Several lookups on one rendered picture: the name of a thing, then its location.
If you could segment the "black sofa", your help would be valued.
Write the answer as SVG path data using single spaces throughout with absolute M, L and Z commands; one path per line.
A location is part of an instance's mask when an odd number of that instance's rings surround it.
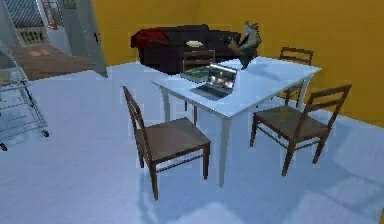
M 169 41 L 151 41 L 149 46 L 137 48 L 140 63 L 169 75 L 182 71 L 184 53 L 192 50 L 214 50 L 216 62 L 235 59 L 229 45 L 232 40 L 239 43 L 242 36 L 233 31 L 211 30 L 207 24 L 155 28 L 162 29 Z M 189 47 L 186 42 L 190 40 L 200 41 L 204 45 Z

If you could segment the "brown framed picture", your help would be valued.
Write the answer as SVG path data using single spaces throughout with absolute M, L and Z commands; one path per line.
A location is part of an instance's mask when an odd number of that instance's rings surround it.
M 57 30 L 59 26 L 63 25 L 59 5 L 56 1 L 42 0 L 42 7 L 47 19 L 48 28 Z

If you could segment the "green book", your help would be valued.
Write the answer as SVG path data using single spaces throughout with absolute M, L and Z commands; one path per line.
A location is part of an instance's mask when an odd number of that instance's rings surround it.
M 195 83 L 205 82 L 208 79 L 209 68 L 207 66 L 195 67 L 180 74 L 182 78 Z

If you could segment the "red cloth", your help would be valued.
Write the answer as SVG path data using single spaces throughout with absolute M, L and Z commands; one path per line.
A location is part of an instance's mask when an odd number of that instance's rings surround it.
M 160 28 L 141 29 L 131 36 L 131 47 L 144 48 L 149 46 L 151 41 L 168 42 L 169 38 Z

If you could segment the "grey room door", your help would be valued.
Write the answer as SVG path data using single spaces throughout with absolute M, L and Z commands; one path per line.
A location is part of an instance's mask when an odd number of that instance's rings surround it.
M 71 54 L 87 56 L 92 70 L 107 77 L 101 36 L 92 0 L 58 0 Z M 94 33 L 99 34 L 96 42 Z

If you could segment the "brown wooden chair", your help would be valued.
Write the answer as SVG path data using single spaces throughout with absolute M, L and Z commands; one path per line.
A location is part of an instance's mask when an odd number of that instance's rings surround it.
M 159 197 L 157 174 L 201 158 L 203 178 L 209 175 L 211 141 L 186 117 L 146 126 L 141 109 L 122 87 L 132 122 L 140 167 L 147 165 L 153 197 Z
M 283 46 L 280 50 L 279 60 L 291 61 L 299 64 L 311 65 L 314 51 L 309 49 L 294 48 Z M 305 82 L 300 83 L 284 90 L 277 94 L 277 97 L 284 99 L 284 104 L 287 105 L 289 101 L 296 98 L 296 107 L 300 105 L 301 91 Z
M 182 61 L 182 72 L 208 66 L 215 61 L 214 50 L 192 50 L 185 52 Z
M 303 111 L 283 105 L 254 112 L 250 146 L 254 146 L 258 130 L 282 146 L 286 150 L 283 177 L 287 175 L 294 153 L 314 144 L 317 149 L 312 163 L 316 164 L 351 88 L 351 84 L 346 84 L 312 92 Z M 334 111 L 327 124 L 310 116 L 311 112 L 328 107 L 334 107 Z

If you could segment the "white dining table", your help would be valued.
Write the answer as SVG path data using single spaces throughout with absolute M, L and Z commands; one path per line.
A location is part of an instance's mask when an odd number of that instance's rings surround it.
M 153 84 L 159 87 L 163 97 L 166 121 L 170 120 L 170 95 L 187 101 L 221 119 L 218 171 L 220 187 L 224 185 L 229 134 L 234 117 L 300 82 L 303 82 L 303 87 L 298 109 L 303 110 L 303 101 L 309 82 L 315 73 L 321 71 L 320 67 L 262 56 L 253 59 L 245 70 L 241 70 L 241 63 L 238 59 L 225 61 L 223 65 L 238 68 L 238 73 L 233 93 L 217 101 L 192 93 L 191 89 L 198 87 L 198 84 L 183 79 L 179 75 L 166 75 L 153 81 Z

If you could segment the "black laptop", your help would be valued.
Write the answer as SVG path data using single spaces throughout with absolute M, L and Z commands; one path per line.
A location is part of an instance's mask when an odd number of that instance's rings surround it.
M 204 85 L 191 89 L 191 92 L 217 101 L 229 96 L 234 89 L 238 70 L 232 67 L 211 64 L 208 66 L 208 77 Z

